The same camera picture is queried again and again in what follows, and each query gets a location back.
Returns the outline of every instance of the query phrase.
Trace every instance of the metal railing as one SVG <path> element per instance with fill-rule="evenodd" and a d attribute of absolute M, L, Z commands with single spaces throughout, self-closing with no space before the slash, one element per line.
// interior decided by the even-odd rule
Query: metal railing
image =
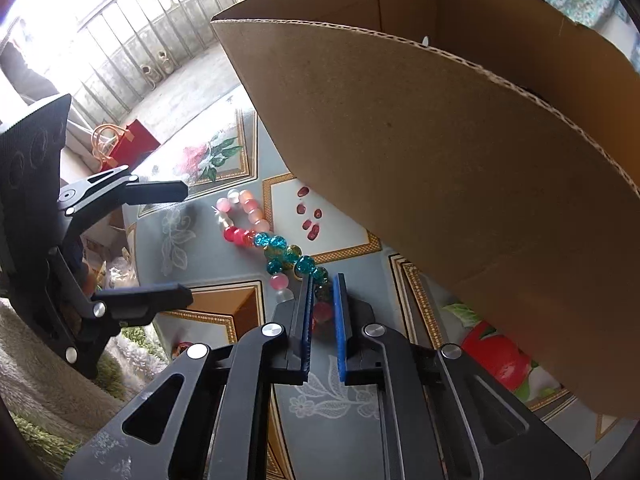
<path fill-rule="evenodd" d="M 123 120 L 158 82 L 216 43 L 210 19 L 234 3 L 105 0 L 72 41 L 87 62 L 74 105 L 94 125 Z"/>

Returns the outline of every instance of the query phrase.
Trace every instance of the orange bag handle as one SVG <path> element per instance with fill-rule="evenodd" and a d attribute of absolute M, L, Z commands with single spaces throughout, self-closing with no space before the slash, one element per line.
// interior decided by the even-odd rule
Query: orange bag handle
<path fill-rule="evenodd" d="M 113 143 L 108 153 L 103 153 L 100 150 L 100 134 L 104 130 L 112 130 L 116 134 L 116 142 Z M 97 126 L 91 136 L 91 147 L 94 157 L 97 158 L 101 164 L 106 162 L 109 166 L 115 168 L 118 163 L 112 156 L 110 156 L 110 154 L 115 148 L 115 145 L 120 142 L 123 137 L 129 141 L 133 140 L 133 134 L 129 130 L 118 126 L 117 124 L 105 123 Z"/>

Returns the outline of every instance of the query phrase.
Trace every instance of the concrete floor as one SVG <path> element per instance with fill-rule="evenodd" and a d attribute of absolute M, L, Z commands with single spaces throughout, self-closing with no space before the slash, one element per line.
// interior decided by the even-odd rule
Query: concrete floor
<path fill-rule="evenodd" d="M 215 101 L 240 84 L 219 43 L 185 63 L 140 102 L 126 119 L 138 119 L 164 144 Z"/>

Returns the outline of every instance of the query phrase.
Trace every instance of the green bead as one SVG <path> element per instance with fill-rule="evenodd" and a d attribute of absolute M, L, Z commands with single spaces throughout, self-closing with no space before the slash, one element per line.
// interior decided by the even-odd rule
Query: green bead
<path fill-rule="evenodd" d="M 254 236 L 254 245 L 256 247 L 266 247 L 269 245 L 271 237 L 268 233 L 256 233 Z"/>
<path fill-rule="evenodd" d="M 284 259 L 284 251 L 282 249 L 275 249 L 271 246 L 266 246 L 264 248 L 264 257 L 269 260 L 280 260 Z"/>
<path fill-rule="evenodd" d="M 323 283 L 322 285 L 316 285 L 316 300 L 326 301 L 327 303 L 333 303 L 334 291 L 331 288 L 330 283 Z"/>
<path fill-rule="evenodd" d="M 302 249 L 297 245 L 290 245 L 287 247 L 287 250 L 284 251 L 284 259 L 290 264 L 295 264 L 296 261 L 300 259 L 300 256 L 302 256 Z"/>
<path fill-rule="evenodd" d="M 278 260 L 270 260 L 267 262 L 267 272 L 273 276 L 279 272 L 282 272 L 282 263 Z"/>
<path fill-rule="evenodd" d="M 274 236 L 269 240 L 269 247 L 284 251 L 287 248 L 287 241 L 282 236 Z"/>
<path fill-rule="evenodd" d="M 312 276 L 315 283 L 323 284 L 329 281 L 329 272 L 324 267 L 316 267 Z"/>
<path fill-rule="evenodd" d="M 296 262 L 295 269 L 300 274 L 311 274 L 316 270 L 316 262 L 311 256 L 300 256 L 300 259 Z"/>

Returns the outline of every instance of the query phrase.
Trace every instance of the beaded string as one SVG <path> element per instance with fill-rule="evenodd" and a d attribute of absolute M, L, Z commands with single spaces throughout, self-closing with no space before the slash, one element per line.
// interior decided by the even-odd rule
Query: beaded string
<path fill-rule="evenodd" d="M 228 214 L 235 205 L 241 205 L 249 217 L 252 229 L 236 227 Z M 224 239 L 241 247 L 256 247 L 262 249 L 267 259 L 266 270 L 271 276 L 269 284 L 276 290 L 276 301 L 292 300 L 293 292 L 288 288 L 289 278 L 285 270 L 293 270 L 294 276 L 301 280 L 303 276 L 311 274 L 314 280 L 314 322 L 325 322 L 333 317 L 333 307 L 330 304 L 333 293 L 329 283 L 329 273 L 322 266 L 316 266 L 311 256 L 302 254 L 302 249 L 294 244 L 288 244 L 282 236 L 272 235 L 271 226 L 264 218 L 260 204 L 247 189 L 238 191 L 231 189 L 226 198 L 216 202 L 216 221 L 222 231 Z"/>

